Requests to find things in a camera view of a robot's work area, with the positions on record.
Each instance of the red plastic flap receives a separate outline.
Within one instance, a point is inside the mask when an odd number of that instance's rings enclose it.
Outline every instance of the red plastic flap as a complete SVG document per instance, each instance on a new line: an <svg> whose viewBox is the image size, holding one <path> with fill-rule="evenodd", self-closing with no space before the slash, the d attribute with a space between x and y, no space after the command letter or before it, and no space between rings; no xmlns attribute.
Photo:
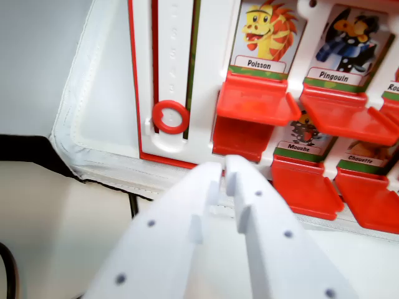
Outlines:
<svg viewBox="0 0 399 299"><path fill-rule="evenodd" d="M300 100L320 132L381 145L397 141L399 127L376 109L366 108L364 93L304 86Z"/></svg>
<svg viewBox="0 0 399 299"><path fill-rule="evenodd" d="M362 227L399 234L399 196L386 177L338 168L335 183Z"/></svg>
<svg viewBox="0 0 399 299"><path fill-rule="evenodd" d="M218 116L274 126L286 126L301 116L287 81L229 72L219 95Z"/></svg>
<svg viewBox="0 0 399 299"><path fill-rule="evenodd" d="M218 116L213 133L213 153L239 154L259 162L272 131L270 125Z"/></svg>
<svg viewBox="0 0 399 299"><path fill-rule="evenodd" d="M321 165L275 155L271 169L273 186L293 212L334 220L344 209Z"/></svg>
<svg viewBox="0 0 399 299"><path fill-rule="evenodd" d="M387 116L397 126L399 126L399 102L384 98L384 106L381 108L381 113Z"/></svg>

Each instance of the screw hole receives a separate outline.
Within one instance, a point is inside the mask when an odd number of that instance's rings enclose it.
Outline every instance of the screw hole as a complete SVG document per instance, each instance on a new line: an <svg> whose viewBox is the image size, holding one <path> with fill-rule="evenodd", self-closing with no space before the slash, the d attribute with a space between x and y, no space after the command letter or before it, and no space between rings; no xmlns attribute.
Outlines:
<svg viewBox="0 0 399 299"><path fill-rule="evenodd" d="M335 292L331 288L326 289L325 295L329 298L335 298Z"/></svg>
<svg viewBox="0 0 399 299"><path fill-rule="evenodd" d="M115 283L116 283L117 285L121 285L121 284L123 284L125 281L126 281L126 275L123 274L123 273L118 274L118 276L117 276L116 279L115 279Z"/></svg>
<svg viewBox="0 0 399 299"><path fill-rule="evenodd" d="M286 230L285 232L284 232L284 235L287 237L287 238L292 238L292 236L294 235L290 230Z"/></svg>

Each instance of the white fabric case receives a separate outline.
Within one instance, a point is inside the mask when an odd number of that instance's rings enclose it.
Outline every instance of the white fabric case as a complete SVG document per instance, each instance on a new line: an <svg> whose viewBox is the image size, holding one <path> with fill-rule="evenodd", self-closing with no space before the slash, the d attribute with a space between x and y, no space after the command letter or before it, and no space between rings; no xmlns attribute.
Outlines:
<svg viewBox="0 0 399 299"><path fill-rule="evenodd" d="M126 0L93 0L50 141L79 178L151 199L158 198L188 172L139 158ZM232 207L226 196L215 212L233 217ZM347 206L335 221L303 215L297 218L322 230L399 242L399 235L360 227Z"/></svg>

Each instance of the yellow dragon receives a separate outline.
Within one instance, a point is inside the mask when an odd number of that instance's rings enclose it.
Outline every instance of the yellow dragon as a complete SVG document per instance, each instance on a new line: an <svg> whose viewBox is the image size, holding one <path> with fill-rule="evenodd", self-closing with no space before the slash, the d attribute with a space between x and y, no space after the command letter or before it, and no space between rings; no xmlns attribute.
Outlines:
<svg viewBox="0 0 399 299"><path fill-rule="evenodd" d="M292 20L297 20L292 9L281 8L284 4L271 4L267 0L260 7L251 6L246 13L247 24L244 25L244 40L249 50L259 46L257 56L262 59L279 61L294 43L297 29Z"/></svg>

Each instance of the red plastic ring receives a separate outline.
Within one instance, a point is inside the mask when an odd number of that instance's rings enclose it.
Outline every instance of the red plastic ring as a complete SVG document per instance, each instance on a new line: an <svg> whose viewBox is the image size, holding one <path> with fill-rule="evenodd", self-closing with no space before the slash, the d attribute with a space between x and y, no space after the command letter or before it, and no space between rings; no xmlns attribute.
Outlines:
<svg viewBox="0 0 399 299"><path fill-rule="evenodd" d="M166 108L177 111L180 114L181 116L180 125L168 126L162 122L163 118L162 110ZM152 119L156 127L161 131L168 134L180 134L187 129L188 123L190 122L190 114L188 113L186 107L184 107L182 104L172 100L165 100L155 104L152 110Z"/></svg>

